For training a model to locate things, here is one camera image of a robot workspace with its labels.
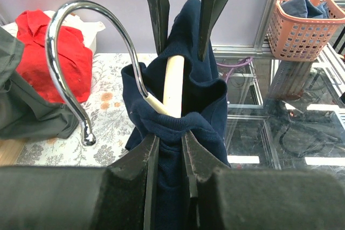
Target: red clothing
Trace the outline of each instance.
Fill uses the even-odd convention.
[[[50,18],[40,10],[25,11],[17,17],[17,38],[25,44],[17,72],[48,102],[64,101],[53,84],[45,55],[45,34]],[[85,47],[80,30],[62,26],[58,57],[63,75],[78,102],[90,96],[92,51]]]

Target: plastic basket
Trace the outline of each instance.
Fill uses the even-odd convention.
[[[314,61],[333,33],[345,24],[345,13],[333,0],[310,0],[315,6],[326,1],[329,19],[298,18],[286,14],[277,0],[268,26],[268,41],[277,59]]]

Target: metal hanger hook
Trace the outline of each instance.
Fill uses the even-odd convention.
[[[104,6],[97,3],[86,1],[86,0],[75,0],[70,1],[62,5],[58,11],[52,17],[46,34],[45,39],[45,52],[47,57],[47,63],[49,68],[50,76],[53,80],[55,87],[57,88],[60,96],[66,102],[68,107],[71,109],[73,114],[78,118],[82,130],[83,145],[90,146],[95,144],[96,138],[92,133],[91,121],[83,109],[83,107],[76,100],[75,96],[68,87],[66,80],[63,76],[59,59],[58,59],[58,34],[64,19],[73,11],[79,9],[90,9],[97,11],[98,13],[104,15],[108,20],[116,27],[119,34],[121,35],[123,41],[125,42],[130,58],[132,60],[134,75],[137,87],[140,94],[146,99],[149,96],[147,92],[139,67],[138,58],[135,52],[134,45],[130,39],[127,31],[120,23],[120,21]]]

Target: gray cloth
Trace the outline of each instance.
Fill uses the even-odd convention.
[[[328,19],[327,2],[314,6],[310,0],[290,0],[281,4],[281,8],[290,16],[299,18]]]
[[[78,120],[65,104],[48,103],[15,71],[24,44],[0,27],[0,139],[68,138]]]

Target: navy blue sweater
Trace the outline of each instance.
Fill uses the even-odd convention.
[[[191,130],[200,144],[227,164],[223,141],[227,117],[227,87],[218,78],[211,44],[205,60],[198,60],[200,7],[199,0],[188,0],[175,18],[164,52],[148,67],[140,63],[147,90],[162,101],[167,59],[174,55],[185,57],[180,119],[154,111],[137,90],[132,66],[122,70],[123,99],[128,116],[136,126],[126,148],[131,150],[136,147],[148,133],[160,138],[156,229],[182,229],[181,137],[185,132]]]

